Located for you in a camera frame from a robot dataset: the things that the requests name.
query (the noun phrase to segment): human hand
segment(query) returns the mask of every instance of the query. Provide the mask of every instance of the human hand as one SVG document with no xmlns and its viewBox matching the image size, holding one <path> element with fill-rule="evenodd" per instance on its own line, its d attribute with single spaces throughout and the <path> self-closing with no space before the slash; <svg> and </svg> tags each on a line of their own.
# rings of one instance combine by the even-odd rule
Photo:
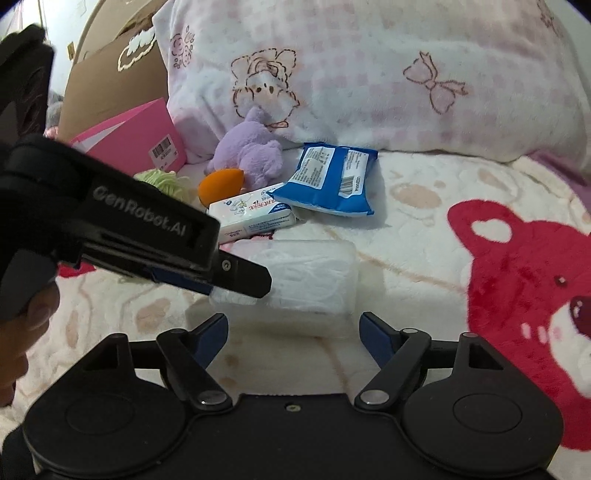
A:
<svg viewBox="0 0 591 480">
<path fill-rule="evenodd" d="M 54 282 L 31 299 L 26 313 L 0 325 L 0 407 L 12 403 L 14 382 L 29 368 L 27 351 L 47 331 L 59 304 Z"/>
</svg>

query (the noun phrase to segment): bear eye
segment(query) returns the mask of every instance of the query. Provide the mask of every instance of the bear eye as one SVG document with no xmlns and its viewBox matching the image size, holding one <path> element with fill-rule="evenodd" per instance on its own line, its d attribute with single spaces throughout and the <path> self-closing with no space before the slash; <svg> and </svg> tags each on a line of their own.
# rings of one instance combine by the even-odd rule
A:
<svg viewBox="0 0 591 480">
<path fill-rule="evenodd" d="M 564 278 L 562 275 L 556 275 L 554 277 L 554 282 L 556 283 L 557 286 L 559 287 L 566 287 L 569 283 L 566 281 L 566 278 Z"/>
</svg>

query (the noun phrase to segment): blue package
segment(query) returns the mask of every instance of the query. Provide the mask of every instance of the blue package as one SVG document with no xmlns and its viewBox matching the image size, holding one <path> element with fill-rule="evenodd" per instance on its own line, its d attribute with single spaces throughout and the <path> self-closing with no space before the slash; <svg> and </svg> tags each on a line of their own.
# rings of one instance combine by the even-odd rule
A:
<svg viewBox="0 0 591 480">
<path fill-rule="evenodd" d="M 342 216 L 373 215 L 365 180 L 378 159 L 367 148 L 306 143 L 297 170 L 269 194 L 278 202 Z"/>
</svg>

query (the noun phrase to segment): white tissue package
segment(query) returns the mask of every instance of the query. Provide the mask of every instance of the white tissue package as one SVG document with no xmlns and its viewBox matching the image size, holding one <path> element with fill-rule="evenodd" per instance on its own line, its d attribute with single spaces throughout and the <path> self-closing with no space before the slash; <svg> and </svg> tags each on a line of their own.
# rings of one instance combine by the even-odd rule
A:
<svg viewBox="0 0 591 480">
<path fill-rule="evenodd" d="M 352 243 L 240 240 L 231 253 L 267 267 L 272 279 L 263 299 L 213 289 L 210 302 L 232 327 L 341 338 L 354 334 L 359 265 Z"/>
<path fill-rule="evenodd" d="M 283 185 L 278 183 L 212 203 L 208 213 L 220 222 L 219 242 L 225 244 L 295 224 L 291 207 L 269 195 Z"/>
</svg>

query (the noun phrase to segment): screw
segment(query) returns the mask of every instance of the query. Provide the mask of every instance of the screw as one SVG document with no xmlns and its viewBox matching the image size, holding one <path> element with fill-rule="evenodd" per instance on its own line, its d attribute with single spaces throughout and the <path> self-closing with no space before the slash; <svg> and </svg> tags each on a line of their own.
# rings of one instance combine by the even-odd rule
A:
<svg viewBox="0 0 591 480">
<path fill-rule="evenodd" d="M 366 390 L 359 398 L 366 405 L 383 405 L 390 400 L 390 395 L 384 390 Z"/>
<path fill-rule="evenodd" d="M 228 399 L 228 396 L 224 392 L 217 390 L 206 390 L 205 392 L 201 392 L 197 399 L 201 402 L 201 405 L 210 407 L 224 403 Z"/>
</svg>

